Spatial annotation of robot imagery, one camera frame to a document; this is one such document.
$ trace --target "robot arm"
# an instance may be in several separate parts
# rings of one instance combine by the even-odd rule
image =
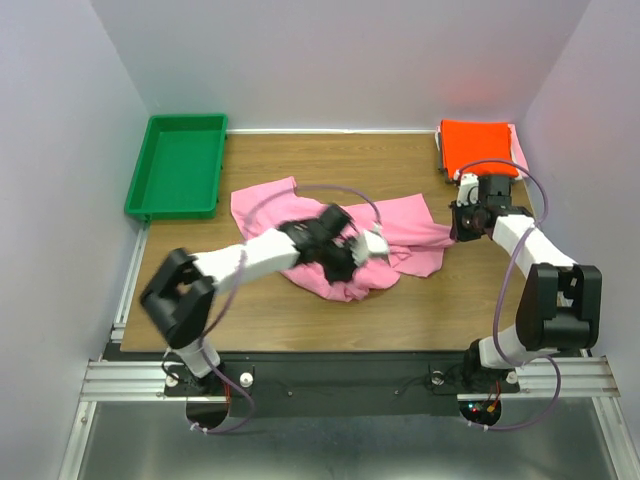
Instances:
[[[329,205],[317,218],[285,222],[244,245],[195,255],[174,250],[140,302],[169,347],[196,378],[204,379],[211,368],[202,350],[216,367],[220,357],[208,341],[200,343],[200,336],[214,297],[234,287],[242,253],[241,283],[314,262],[322,265],[329,283],[348,282],[368,259],[386,259],[389,254],[387,242],[376,231],[342,238],[350,223],[343,209]]]
[[[458,199],[450,205],[452,239],[475,240],[487,234],[509,255],[533,225],[531,214],[511,204],[511,179],[501,175],[463,175]],[[590,348],[598,338],[602,275],[562,253],[539,229],[532,231],[516,264],[527,277],[515,325],[498,334],[506,355],[528,362],[541,353]],[[481,367],[511,368],[493,337],[476,340],[466,355],[469,375]]]

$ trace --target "green plastic container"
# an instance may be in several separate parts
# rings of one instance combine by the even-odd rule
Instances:
[[[212,218],[226,131],[223,114],[151,117],[125,211],[141,220]]]

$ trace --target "wooden table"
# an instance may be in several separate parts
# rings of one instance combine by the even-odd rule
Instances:
[[[436,222],[451,223],[456,187],[437,172],[432,135],[230,135],[212,220],[153,222],[122,342],[123,351],[162,351],[165,343],[138,297],[167,253],[223,248],[242,241],[229,211],[230,193],[293,175],[299,185],[337,183],[374,200],[422,193]],[[319,192],[320,201],[349,205],[347,194]],[[514,203],[529,206],[524,185]],[[456,244],[429,278],[403,276],[363,301],[331,302],[273,274],[243,286],[212,333],[223,351],[355,351],[466,349],[491,334],[493,309],[508,255],[489,239]],[[509,287],[502,326],[513,323],[524,278]],[[221,298],[212,312],[220,308]]]

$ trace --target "white wall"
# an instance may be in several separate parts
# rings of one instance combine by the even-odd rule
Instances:
[[[231,128],[520,118],[588,0],[92,0],[152,113]]]
[[[0,71],[0,477],[42,480],[115,311],[147,112],[84,0],[1,2]]]
[[[604,278],[600,340],[640,447],[640,3],[593,0],[520,123],[545,231]]]

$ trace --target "crumpled pink fabric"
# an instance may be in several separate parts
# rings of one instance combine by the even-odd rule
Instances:
[[[231,214],[243,230],[249,211],[269,195],[290,190],[296,183],[293,177],[256,185],[231,194]],[[358,269],[353,281],[329,285],[318,264],[300,265],[282,274],[296,285],[317,295],[342,302],[361,300],[371,289],[393,286],[400,274],[428,277],[442,267],[444,249],[453,244],[450,227],[433,223],[421,194],[376,202],[382,218],[382,235],[389,243],[389,264],[380,259],[368,261]],[[266,204],[249,225],[250,238],[289,220],[317,216],[325,207],[311,198],[299,197],[295,192],[282,195]],[[367,203],[343,207],[353,217],[356,228],[371,230],[375,215]]]

